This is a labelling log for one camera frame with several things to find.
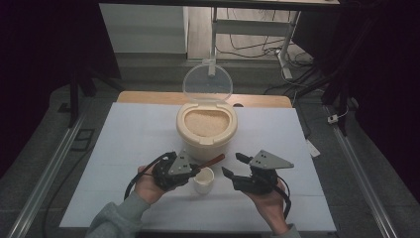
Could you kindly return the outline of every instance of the gray sleeve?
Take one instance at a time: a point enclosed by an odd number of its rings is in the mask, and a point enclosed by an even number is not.
[[[271,235],[271,238],[300,238],[299,232],[296,230],[296,226],[294,224],[289,225],[289,231],[282,235]]]
[[[86,237],[135,237],[142,229],[143,212],[150,207],[135,192],[132,192],[119,206],[110,202],[93,219]]]

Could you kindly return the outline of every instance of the wall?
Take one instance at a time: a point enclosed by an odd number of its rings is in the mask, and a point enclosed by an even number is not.
[[[186,53],[186,7],[100,4],[100,8],[115,53]]]

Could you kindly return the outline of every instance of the white tabletop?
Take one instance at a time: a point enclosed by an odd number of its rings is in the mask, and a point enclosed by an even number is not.
[[[108,202],[120,204],[124,191],[137,172],[165,152],[182,150],[175,129],[178,105],[114,103],[79,185],[61,221],[61,227],[88,227]],[[146,230],[265,232],[269,227],[253,203],[221,167],[238,176],[250,168],[235,158],[240,152],[255,156],[266,150],[292,163],[293,169],[278,170],[290,186],[288,223],[304,231],[335,231],[321,184],[309,155],[294,109],[235,108],[238,131],[229,144],[226,159],[212,167],[215,182],[209,194],[198,195],[191,182],[167,193],[145,212]]]

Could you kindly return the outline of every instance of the black curtain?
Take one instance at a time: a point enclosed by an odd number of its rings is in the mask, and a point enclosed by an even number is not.
[[[355,60],[357,120],[420,201],[419,4],[391,0]]]
[[[96,2],[0,2],[0,175],[43,119],[51,93],[89,69],[120,77]]]

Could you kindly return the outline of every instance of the hand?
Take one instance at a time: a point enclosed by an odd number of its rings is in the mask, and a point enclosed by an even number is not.
[[[142,172],[146,167],[140,166],[138,172]],[[151,175],[154,166],[146,171],[146,174]],[[155,184],[155,179],[152,176],[143,175],[136,181],[134,191],[147,202],[152,205],[157,202],[163,195],[164,191]]]
[[[277,186],[284,190],[284,184],[277,179]],[[283,214],[283,197],[276,191],[257,195],[244,192],[256,205],[257,211],[271,228],[275,235],[284,234],[289,230]]]

